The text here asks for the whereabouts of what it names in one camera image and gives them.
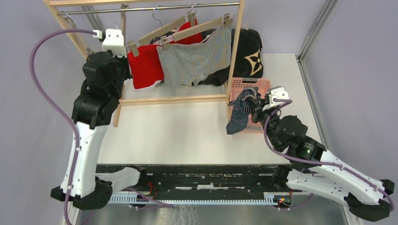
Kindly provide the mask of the navy striped underwear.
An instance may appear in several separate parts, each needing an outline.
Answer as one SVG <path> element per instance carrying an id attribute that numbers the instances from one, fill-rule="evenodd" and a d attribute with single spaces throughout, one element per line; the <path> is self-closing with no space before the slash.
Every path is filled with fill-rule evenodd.
<path id="1" fill-rule="evenodd" d="M 228 106 L 232 106 L 231 117 L 226 125 L 228 135 L 237 134 L 246 129 L 249 121 L 249 115 L 254 112 L 255 104 L 261 97 L 258 87 L 247 86 L 242 89 L 239 95 L 230 101 Z"/>

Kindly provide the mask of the red underwear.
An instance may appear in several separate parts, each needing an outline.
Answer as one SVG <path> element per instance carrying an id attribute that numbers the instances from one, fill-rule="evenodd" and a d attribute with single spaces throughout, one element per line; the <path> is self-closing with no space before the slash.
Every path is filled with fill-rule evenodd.
<path id="1" fill-rule="evenodd" d="M 186 22 L 183 25 L 172 29 L 172 31 L 162 34 L 159 37 L 154 37 L 150 40 L 149 44 L 138 47 L 139 55 L 136 57 L 133 52 L 127 52 L 128 63 L 133 79 L 133 87 L 135 91 L 149 91 L 153 89 L 157 84 L 164 82 L 164 74 L 159 60 L 157 46 L 159 45 L 160 37 L 170 36 L 176 31 L 185 30 L 191 27 L 190 22 Z M 187 37 L 180 41 L 171 41 L 171 44 L 183 44 L 190 45 L 200 43 L 203 41 L 203 37 L 200 33 L 193 36 Z"/>

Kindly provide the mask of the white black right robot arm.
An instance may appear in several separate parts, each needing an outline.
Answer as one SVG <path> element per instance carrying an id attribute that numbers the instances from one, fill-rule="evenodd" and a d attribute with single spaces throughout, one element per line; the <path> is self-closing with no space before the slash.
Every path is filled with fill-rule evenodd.
<path id="1" fill-rule="evenodd" d="M 271 185 L 277 191 L 287 187 L 319 195 L 348 208 L 370 222 L 387 218 L 394 210 L 391 198 L 395 184 L 373 179 L 336 157 L 320 142 L 309 137 L 307 126 L 297 116 L 278 115 L 290 99 L 252 100 L 252 121 L 263 126 L 266 145 L 289 160 L 277 168 Z"/>

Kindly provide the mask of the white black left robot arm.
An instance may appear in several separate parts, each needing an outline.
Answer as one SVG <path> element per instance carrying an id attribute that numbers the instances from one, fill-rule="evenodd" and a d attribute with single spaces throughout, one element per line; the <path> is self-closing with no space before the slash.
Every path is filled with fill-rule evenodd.
<path id="1" fill-rule="evenodd" d="M 127 57 L 96 52 L 86 59 L 82 70 L 85 80 L 71 115 L 74 134 L 67 171 L 50 196 L 80 210 L 98 210 L 127 187 L 145 189 L 148 179 L 136 167 L 96 175 L 101 144 L 120 103 L 124 82 L 131 78 Z"/>

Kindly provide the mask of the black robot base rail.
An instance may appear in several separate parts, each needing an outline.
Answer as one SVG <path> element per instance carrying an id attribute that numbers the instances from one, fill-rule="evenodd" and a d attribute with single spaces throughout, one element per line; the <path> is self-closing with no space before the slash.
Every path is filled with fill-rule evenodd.
<path id="1" fill-rule="evenodd" d="M 272 178 L 277 165 L 132 165 L 141 174 L 133 189 L 155 200 L 259 200 L 290 193 Z"/>

